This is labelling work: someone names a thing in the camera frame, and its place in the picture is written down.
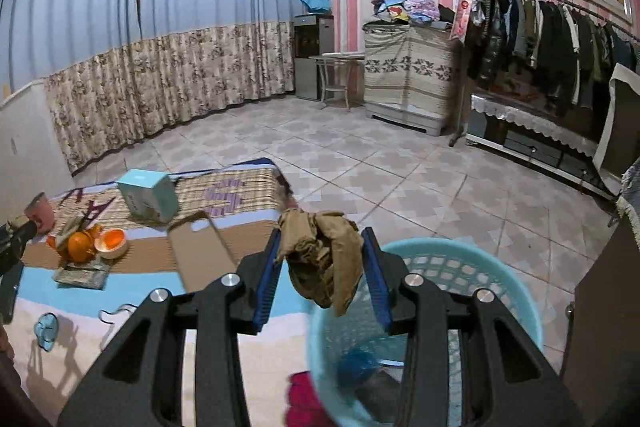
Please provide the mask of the orange peel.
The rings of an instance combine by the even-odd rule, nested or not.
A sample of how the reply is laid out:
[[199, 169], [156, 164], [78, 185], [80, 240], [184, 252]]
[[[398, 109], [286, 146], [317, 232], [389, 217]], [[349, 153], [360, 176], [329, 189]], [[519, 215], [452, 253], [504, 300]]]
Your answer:
[[78, 229], [65, 236], [50, 234], [46, 238], [46, 244], [63, 260], [83, 265], [96, 257], [94, 242], [102, 231], [102, 225], [93, 225], [88, 229]]

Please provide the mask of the small cream bowl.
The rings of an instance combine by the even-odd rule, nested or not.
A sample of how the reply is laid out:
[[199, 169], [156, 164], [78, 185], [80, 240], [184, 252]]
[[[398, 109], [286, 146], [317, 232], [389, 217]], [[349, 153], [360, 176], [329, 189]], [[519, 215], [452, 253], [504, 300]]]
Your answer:
[[123, 229], [105, 229], [94, 240], [94, 248], [102, 259], [116, 260], [126, 254], [129, 243]]

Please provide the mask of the brown paper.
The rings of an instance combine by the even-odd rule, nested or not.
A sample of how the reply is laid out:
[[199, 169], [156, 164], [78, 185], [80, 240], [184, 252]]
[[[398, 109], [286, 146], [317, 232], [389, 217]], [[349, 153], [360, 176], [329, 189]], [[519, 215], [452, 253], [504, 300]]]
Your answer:
[[356, 223], [341, 211], [288, 208], [279, 229], [277, 262], [288, 264], [299, 295], [337, 317], [345, 315], [363, 273], [363, 238]]

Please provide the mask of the blue plastic bag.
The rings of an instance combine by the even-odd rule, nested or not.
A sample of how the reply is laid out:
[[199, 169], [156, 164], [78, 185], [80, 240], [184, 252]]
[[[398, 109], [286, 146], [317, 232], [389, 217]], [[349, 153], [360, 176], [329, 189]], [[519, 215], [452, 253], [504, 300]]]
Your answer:
[[350, 349], [336, 363], [336, 381], [343, 389], [356, 389], [380, 368], [380, 363], [370, 352], [359, 348]]

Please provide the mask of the pink enamel mug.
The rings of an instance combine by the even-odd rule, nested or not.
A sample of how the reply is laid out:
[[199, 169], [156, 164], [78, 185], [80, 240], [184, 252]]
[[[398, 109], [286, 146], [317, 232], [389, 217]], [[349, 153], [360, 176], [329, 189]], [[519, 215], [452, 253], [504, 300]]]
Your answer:
[[25, 216], [35, 222], [37, 233], [44, 235], [49, 233], [55, 224], [55, 212], [51, 206], [46, 193], [40, 192], [26, 206]]

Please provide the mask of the white cabinet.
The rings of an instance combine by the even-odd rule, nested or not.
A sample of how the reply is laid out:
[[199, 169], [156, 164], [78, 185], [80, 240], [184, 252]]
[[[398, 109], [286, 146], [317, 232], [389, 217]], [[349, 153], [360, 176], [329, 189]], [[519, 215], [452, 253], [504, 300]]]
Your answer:
[[75, 187], [42, 81], [29, 83], [1, 102], [0, 131], [3, 222], [21, 215], [39, 193], [56, 196]]

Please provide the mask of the brown phone case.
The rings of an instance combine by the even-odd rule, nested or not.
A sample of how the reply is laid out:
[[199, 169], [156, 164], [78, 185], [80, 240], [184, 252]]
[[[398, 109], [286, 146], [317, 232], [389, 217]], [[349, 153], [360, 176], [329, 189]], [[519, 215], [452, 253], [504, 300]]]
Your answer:
[[205, 211], [176, 221], [168, 228], [167, 236], [187, 293], [201, 291], [236, 269], [226, 243]]

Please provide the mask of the light blue cardboard box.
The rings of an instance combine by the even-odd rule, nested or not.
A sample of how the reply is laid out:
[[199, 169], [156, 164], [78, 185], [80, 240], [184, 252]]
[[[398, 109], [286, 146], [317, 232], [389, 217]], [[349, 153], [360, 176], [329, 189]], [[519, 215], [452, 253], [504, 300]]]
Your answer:
[[116, 186], [136, 219], [168, 223], [180, 209], [175, 183], [166, 172], [131, 169]]

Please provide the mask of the light blue plastic basket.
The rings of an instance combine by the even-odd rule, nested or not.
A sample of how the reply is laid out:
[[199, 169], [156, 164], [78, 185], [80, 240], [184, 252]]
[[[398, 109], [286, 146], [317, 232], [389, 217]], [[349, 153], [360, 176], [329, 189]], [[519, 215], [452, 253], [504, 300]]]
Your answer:
[[537, 307], [501, 261], [449, 239], [380, 245], [342, 317], [311, 315], [314, 391], [341, 426], [547, 426]]

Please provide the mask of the blue floral curtain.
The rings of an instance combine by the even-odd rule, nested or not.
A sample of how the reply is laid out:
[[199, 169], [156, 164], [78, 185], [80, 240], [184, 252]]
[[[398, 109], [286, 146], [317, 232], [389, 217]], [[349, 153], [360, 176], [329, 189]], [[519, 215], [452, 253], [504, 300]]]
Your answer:
[[298, 0], [1, 0], [1, 77], [41, 82], [70, 170], [295, 88]]

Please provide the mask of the low shelf with lace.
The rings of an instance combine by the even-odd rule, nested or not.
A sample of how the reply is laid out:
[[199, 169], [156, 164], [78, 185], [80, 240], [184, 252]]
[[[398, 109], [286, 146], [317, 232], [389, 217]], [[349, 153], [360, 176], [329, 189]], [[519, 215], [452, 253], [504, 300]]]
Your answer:
[[470, 144], [509, 156], [579, 191], [614, 198], [594, 163], [597, 143], [536, 107], [478, 90], [471, 95], [462, 129]]

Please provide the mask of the cloth covered cabinet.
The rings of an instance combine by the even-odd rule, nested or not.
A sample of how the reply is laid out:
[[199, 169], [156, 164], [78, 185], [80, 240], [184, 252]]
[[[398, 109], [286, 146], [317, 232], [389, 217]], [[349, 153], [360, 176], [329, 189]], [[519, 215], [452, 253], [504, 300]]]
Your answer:
[[454, 119], [461, 44], [445, 29], [363, 26], [363, 102], [369, 117], [442, 135]]

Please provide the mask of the clothes rack with garments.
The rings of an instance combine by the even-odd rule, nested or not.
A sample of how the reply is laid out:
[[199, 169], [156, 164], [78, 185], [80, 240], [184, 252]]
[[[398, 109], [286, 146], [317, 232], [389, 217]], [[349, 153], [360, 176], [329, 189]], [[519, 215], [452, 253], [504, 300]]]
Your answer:
[[466, 51], [456, 139], [471, 95], [482, 90], [536, 107], [598, 143], [615, 66], [639, 70], [638, 37], [568, 0], [459, 0], [450, 37]]

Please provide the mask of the water dispenser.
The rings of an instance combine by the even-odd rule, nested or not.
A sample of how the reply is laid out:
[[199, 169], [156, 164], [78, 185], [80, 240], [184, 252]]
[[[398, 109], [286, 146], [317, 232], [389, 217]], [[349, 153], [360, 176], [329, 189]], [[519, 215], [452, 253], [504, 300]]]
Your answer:
[[294, 17], [294, 76], [297, 98], [318, 101], [320, 72], [316, 56], [334, 51], [334, 17], [305, 14]]

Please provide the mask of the pile of clothes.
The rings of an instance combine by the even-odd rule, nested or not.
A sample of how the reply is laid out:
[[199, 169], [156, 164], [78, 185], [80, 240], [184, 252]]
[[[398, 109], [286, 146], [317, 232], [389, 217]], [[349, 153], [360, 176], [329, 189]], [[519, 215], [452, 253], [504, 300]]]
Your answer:
[[413, 25], [451, 24], [454, 12], [434, 0], [371, 0], [373, 14], [381, 20], [402, 20]]

